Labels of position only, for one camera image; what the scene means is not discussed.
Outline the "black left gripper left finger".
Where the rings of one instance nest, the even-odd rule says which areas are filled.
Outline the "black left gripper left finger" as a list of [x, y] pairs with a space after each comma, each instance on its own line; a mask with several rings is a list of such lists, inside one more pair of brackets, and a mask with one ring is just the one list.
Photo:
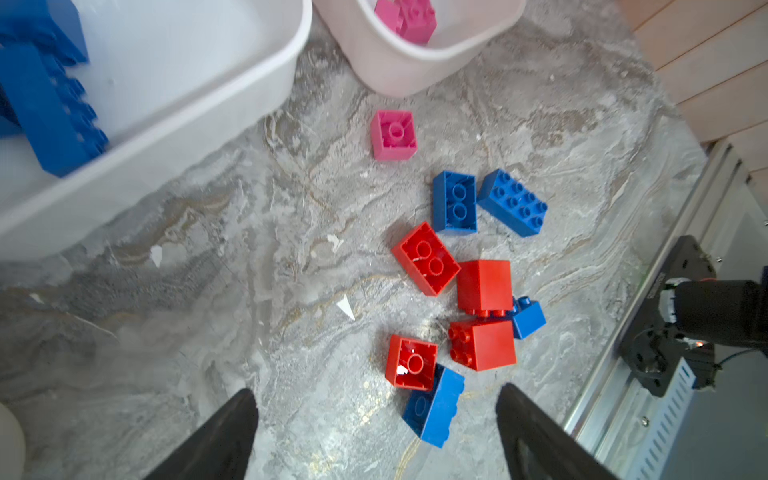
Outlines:
[[243, 480], [258, 422], [253, 391], [241, 389], [145, 479]]

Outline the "blue long lego brick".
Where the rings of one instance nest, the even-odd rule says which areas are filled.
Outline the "blue long lego brick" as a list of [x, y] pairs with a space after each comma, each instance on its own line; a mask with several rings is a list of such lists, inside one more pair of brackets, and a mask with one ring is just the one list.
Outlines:
[[544, 201], [501, 169], [485, 176], [477, 204], [521, 237], [538, 235], [548, 212]]
[[41, 168], [65, 177], [103, 154], [107, 135], [83, 100], [85, 88], [32, 44], [1, 49], [1, 88]]

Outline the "red small lego brick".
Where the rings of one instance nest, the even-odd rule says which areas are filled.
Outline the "red small lego brick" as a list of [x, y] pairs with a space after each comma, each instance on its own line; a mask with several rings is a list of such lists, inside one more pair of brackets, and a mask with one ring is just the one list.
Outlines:
[[438, 345], [392, 335], [385, 378], [396, 388], [431, 391], [434, 385]]

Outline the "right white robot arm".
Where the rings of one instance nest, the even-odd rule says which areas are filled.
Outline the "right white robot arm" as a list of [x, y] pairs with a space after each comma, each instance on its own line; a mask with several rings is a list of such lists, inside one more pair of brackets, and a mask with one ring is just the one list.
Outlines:
[[675, 338], [765, 350], [767, 273], [758, 282], [672, 279], [660, 291], [659, 312]]

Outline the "pink lego brick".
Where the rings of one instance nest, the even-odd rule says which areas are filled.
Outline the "pink lego brick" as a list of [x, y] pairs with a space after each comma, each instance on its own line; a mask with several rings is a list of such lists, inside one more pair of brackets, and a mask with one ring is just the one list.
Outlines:
[[406, 110], [378, 110], [371, 121], [373, 157], [377, 161], [405, 161], [418, 151], [413, 114]]
[[417, 45], [426, 45], [437, 28], [429, 0], [379, 0], [374, 13], [392, 32]]

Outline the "blue small lego brick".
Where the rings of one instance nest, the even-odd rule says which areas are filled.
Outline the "blue small lego brick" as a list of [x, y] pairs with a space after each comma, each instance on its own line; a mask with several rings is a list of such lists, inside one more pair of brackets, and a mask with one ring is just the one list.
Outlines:
[[528, 296], [519, 297], [515, 300], [511, 320], [514, 337], [518, 340], [528, 338], [547, 323], [540, 303]]

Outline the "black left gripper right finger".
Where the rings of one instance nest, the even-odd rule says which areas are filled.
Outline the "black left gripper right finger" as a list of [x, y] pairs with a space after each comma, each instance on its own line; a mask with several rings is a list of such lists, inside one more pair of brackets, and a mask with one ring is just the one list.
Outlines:
[[513, 479], [613, 479], [517, 386], [502, 386], [496, 403], [499, 435]]

